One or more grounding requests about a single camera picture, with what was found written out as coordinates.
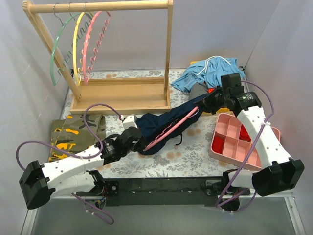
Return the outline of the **navy blue shorts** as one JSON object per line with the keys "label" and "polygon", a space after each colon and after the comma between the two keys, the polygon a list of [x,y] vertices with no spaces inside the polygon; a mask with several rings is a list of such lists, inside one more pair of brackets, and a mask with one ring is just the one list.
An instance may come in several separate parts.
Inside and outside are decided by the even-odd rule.
{"label": "navy blue shorts", "polygon": [[[136,124],[141,131],[143,137],[150,144],[155,138],[164,132],[165,129],[170,129],[175,124],[177,124],[182,118],[184,118],[189,112],[196,108],[196,102],[202,100],[206,97],[206,94],[200,95],[196,98],[193,98],[175,108],[172,108],[169,112],[161,114],[159,116],[146,113],[142,117],[139,117],[136,121]],[[198,121],[199,117],[203,113],[203,108],[199,108],[198,113],[192,115],[186,121],[184,121],[178,128],[176,128],[171,134],[166,136],[163,140],[157,143],[155,146],[149,150],[144,150],[143,148],[138,150],[138,153],[142,155],[153,155],[160,151],[165,145],[166,142],[174,137],[177,137],[185,131],[190,125]]]}

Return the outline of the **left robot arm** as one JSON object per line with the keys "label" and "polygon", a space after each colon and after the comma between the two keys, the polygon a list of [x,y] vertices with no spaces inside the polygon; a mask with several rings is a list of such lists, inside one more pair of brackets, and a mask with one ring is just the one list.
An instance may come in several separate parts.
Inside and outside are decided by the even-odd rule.
{"label": "left robot arm", "polygon": [[104,190],[104,183],[95,168],[117,162],[131,151],[145,148],[141,131],[130,127],[122,134],[112,134],[74,156],[50,163],[30,162],[19,185],[30,210],[45,205],[55,196],[73,192],[90,192],[94,196]]}

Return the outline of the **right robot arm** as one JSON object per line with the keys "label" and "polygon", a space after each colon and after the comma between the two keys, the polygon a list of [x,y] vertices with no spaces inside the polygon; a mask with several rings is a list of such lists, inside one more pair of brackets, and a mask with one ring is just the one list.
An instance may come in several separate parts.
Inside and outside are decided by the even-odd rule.
{"label": "right robot arm", "polygon": [[244,126],[252,140],[251,150],[256,150],[261,170],[224,172],[221,179],[222,192],[231,195],[239,188],[255,190],[260,196],[295,188],[303,171],[304,164],[283,148],[265,116],[262,103],[255,92],[244,91],[238,73],[221,76],[220,87],[200,101],[205,112],[216,113],[220,108],[228,108]]}

